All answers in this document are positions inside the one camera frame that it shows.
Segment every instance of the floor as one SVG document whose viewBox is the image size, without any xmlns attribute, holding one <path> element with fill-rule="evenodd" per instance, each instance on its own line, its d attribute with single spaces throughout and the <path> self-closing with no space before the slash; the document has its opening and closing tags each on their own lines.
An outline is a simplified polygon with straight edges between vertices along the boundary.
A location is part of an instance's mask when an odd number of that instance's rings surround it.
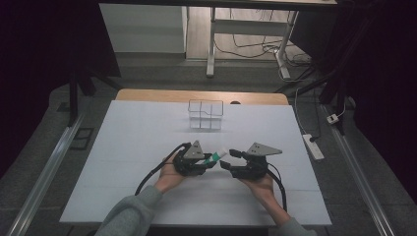
<svg viewBox="0 0 417 236">
<path fill-rule="evenodd" d="M 118 54 L 117 57 L 122 78 L 113 78 L 113 80 L 124 88 L 274 92 L 286 85 L 277 75 L 276 63 L 265 58 L 260 61 L 218 61 L 215 77 L 208 80 L 206 78 L 206 63 L 202 60 L 143 58 L 132 54 Z M 204 56 L 195 56 L 195 58 L 204 58 Z M 298 67 L 290 67 L 289 70 L 294 77 L 304 71 L 303 68 Z M 319 74 L 313 74 L 307 80 L 294 84 L 285 91 L 294 91 L 319 76 Z M 92 98 L 92 104 L 81 125 L 81 131 L 72 141 L 70 149 L 30 224 L 27 235 L 91 235 L 97 228 L 97 225 L 59 223 L 59 217 L 89 156 L 89 151 L 93 146 L 107 108 L 117 94 L 114 88 L 100 80 L 93 79 L 93 82 L 97 87 L 97 92 Z M 318 235 L 327 236 L 380 235 L 369 208 L 365 205 L 334 139 L 332 126 L 326 122 L 327 115 L 323 111 L 324 107 L 317 103 L 317 95 L 320 94 L 321 89 L 316 88 L 297 97 L 296 107 L 295 98 L 289 98 L 290 104 L 299 112 L 303 128 L 314 136 L 320 136 L 317 143 L 326 157 L 322 162 L 311 159 L 311 163 L 320 183 L 332 225 L 308 228 L 314 228 Z M 0 180 L 0 235 L 6 235 L 68 124 L 68 97 L 68 86 L 58 88 L 50 94 L 49 108 L 45 112 L 43 120 L 16 162 Z M 417 206 L 409 198 L 384 159 L 355 127 L 352 119 L 354 105 L 347 102 L 346 107 L 344 114 L 345 137 L 351 144 L 375 195 L 381 202 L 395 235 L 415 235 Z M 330 111 L 333 109 L 331 104 L 326 105 L 325 108 Z M 207 229 L 202 230 L 152 228 L 149 235 L 162 235 L 167 232 L 174 235 L 203 235 L 205 232 L 207 234 Z M 243 234 L 242 231 L 227 230 L 215 231 L 215 234 Z M 268 232 L 265 230 L 248 231 L 245 235 L 250 234 L 268 235 Z M 269 235 L 273 235 L 273 229 L 269 230 Z"/>
</svg>

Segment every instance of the wooden board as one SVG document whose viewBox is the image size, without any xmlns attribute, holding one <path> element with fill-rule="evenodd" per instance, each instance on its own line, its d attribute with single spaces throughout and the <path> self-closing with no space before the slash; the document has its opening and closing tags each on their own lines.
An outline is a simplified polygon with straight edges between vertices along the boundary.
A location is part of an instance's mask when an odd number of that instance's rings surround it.
<svg viewBox="0 0 417 236">
<path fill-rule="evenodd" d="M 162 102 L 188 102 L 190 99 L 222 100 L 228 104 L 239 101 L 242 104 L 254 105 L 288 105 L 288 100 L 281 93 L 258 92 L 225 92 L 195 90 L 154 90 L 154 89 L 121 89 L 116 100 L 140 100 Z"/>
</svg>

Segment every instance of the gray sleeve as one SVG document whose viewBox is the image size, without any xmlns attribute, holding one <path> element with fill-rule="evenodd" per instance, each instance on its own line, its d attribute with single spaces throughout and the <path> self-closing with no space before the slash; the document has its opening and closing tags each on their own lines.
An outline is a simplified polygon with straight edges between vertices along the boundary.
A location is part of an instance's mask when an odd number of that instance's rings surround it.
<svg viewBox="0 0 417 236">
<path fill-rule="evenodd" d="M 306 230 L 301 226 L 295 218 L 291 218 L 289 221 L 279 227 L 277 236 L 317 236 L 316 231 Z"/>
<path fill-rule="evenodd" d="M 146 186 L 137 196 L 126 197 L 114 206 L 95 235 L 146 235 L 154 217 L 154 208 L 161 199 L 162 194 L 157 188 Z"/>
</svg>

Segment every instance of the transparent cube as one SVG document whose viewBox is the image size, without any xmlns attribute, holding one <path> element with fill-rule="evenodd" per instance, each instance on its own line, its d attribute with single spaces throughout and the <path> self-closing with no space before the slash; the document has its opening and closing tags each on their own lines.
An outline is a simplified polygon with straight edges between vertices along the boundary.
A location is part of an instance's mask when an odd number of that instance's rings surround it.
<svg viewBox="0 0 417 236">
<path fill-rule="evenodd" d="M 188 104 L 190 128 L 221 129 L 223 117 L 223 101 L 221 100 L 190 100 Z"/>
</svg>

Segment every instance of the person's left hand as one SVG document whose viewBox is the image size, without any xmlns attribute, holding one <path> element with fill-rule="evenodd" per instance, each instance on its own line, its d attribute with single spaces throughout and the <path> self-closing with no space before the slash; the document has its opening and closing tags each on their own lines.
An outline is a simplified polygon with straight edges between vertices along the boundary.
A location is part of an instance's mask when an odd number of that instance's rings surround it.
<svg viewBox="0 0 417 236">
<path fill-rule="evenodd" d="M 162 194 L 177 187 L 186 178 L 175 170 L 174 164 L 172 163 L 176 154 L 177 153 L 171 155 L 165 162 L 165 165 L 160 169 L 159 179 L 154 184 L 156 189 L 158 189 Z"/>
</svg>

